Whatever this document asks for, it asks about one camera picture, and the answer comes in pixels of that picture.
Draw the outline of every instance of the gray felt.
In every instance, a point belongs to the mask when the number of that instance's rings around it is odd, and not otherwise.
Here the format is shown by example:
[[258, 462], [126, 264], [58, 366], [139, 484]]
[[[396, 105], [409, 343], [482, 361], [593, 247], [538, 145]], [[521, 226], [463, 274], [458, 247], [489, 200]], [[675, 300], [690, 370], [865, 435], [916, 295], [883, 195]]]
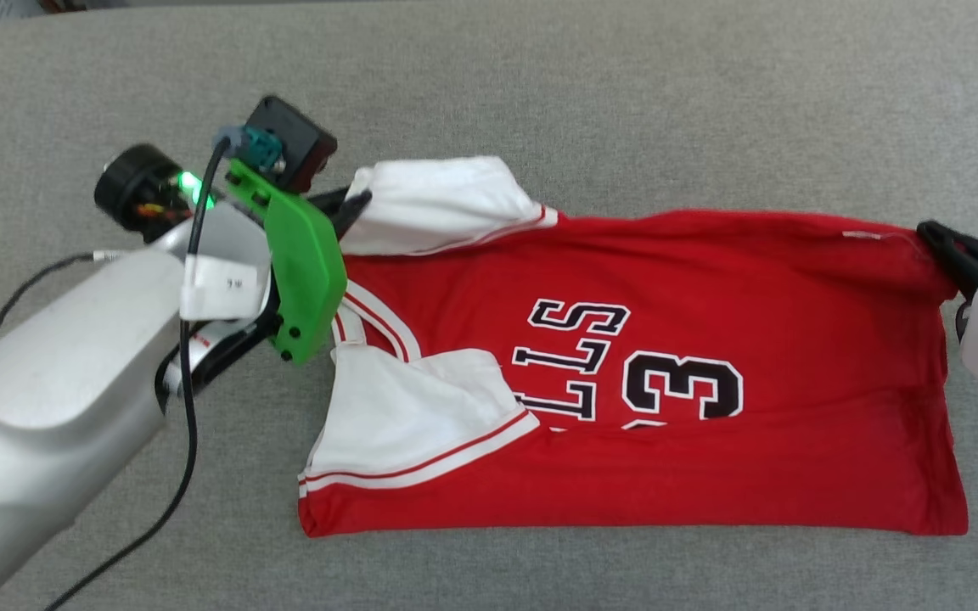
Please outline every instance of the gray felt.
[[[137, 246], [93, 208], [105, 161], [151, 142], [200, 170], [215, 129], [268, 92], [339, 137], [321, 188], [382, 159], [499, 154], [532, 197], [571, 214], [787, 209], [936, 217], [978, 235], [978, 1], [140, 8], [0, 26], [0, 305], [60, 255]], [[38, 287], [13, 321], [85, 273]], [[978, 608], [978, 385], [950, 348], [964, 537], [663, 527], [321, 541], [296, 522], [295, 476], [333, 371], [326, 356], [296, 368], [260, 349], [200, 398], [183, 509], [72, 608]], [[144, 530], [185, 446], [173, 410], [0, 610], [42, 608]]]

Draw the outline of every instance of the jersey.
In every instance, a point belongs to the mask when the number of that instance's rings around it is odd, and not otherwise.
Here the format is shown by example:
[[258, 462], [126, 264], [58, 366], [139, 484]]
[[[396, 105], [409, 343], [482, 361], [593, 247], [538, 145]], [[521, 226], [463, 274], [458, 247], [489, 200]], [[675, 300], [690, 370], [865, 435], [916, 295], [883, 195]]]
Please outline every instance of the jersey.
[[963, 534], [939, 305], [907, 229], [570, 219], [349, 255], [310, 536], [780, 524]]

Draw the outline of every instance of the jersey number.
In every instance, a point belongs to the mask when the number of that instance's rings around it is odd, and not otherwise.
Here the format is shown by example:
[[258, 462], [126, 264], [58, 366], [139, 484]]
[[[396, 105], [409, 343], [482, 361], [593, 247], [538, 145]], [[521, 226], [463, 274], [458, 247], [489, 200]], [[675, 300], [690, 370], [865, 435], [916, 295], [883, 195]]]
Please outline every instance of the jersey number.
[[[581, 328], [586, 323], [585, 330], [588, 333], [616, 336], [624, 328], [630, 314], [625, 306], [610, 303], [579, 302], [561, 316], [563, 310], [563, 302], [539, 299], [528, 322], [536, 328], [564, 332]], [[512, 353], [512, 363], [568, 368], [581, 375], [594, 375], [601, 367], [606, 353], [610, 351], [610, 341], [585, 338], [579, 341], [576, 349], [582, 356], [554, 355], [517, 347]], [[701, 420], [732, 417], [742, 411], [742, 376], [734, 365], [727, 361], [646, 350], [637, 350], [625, 360], [624, 371], [621, 372], [621, 398], [629, 409], [637, 413], [657, 414], [660, 413], [663, 395], [682, 399], [698, 398], [695, 388], [698, 380], [711, 386], [711, 391], [700, 397]], [[527, 409], [562, 413], [581, 421], [593, 421], [597, 385], [571, 380], [566, 384], [566, 389], [571, 400], [531, 397], [521, 392], [516, 392], [515, 397]], [[632, 429], [635, 427], [633, 425], [660, 424], [663, 423], [641, 418], [625, 425], [625, 429]]]

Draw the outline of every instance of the chicago bulls jersey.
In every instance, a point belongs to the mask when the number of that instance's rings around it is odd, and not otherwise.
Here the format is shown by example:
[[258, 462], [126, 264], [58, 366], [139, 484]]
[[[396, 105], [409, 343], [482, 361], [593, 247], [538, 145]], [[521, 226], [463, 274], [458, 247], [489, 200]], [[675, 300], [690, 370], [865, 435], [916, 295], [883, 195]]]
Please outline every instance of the chicago bulls jersey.
[[[967, 530], [943, 394], [954, 289], [912, 232], [516, 210], [450, 247], [434, 231], [427, 248], [346, 258], [307, 534]], [[348, 252], [370, 243], [351, 236]]]

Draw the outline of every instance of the number 3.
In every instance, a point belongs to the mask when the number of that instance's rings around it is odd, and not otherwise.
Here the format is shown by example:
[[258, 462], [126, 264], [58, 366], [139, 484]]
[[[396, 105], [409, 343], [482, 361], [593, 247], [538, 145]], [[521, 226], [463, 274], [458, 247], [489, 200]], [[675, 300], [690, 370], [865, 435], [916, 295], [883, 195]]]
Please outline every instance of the number 3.
[[[662, 387], [653, 388], [652, 378], [662, 378]], [[695, 356], [682, 358], [660, 352], [633, 352], [625, 360], [621, 397], [633, 411], [659, 413], [663, 395], [694, 399], [698, 379], [711, 382], [711, 397], [703, 397], [700, 401], [701, 420], [731, 417], [742, 411], [742, 376], [734, 365]]]

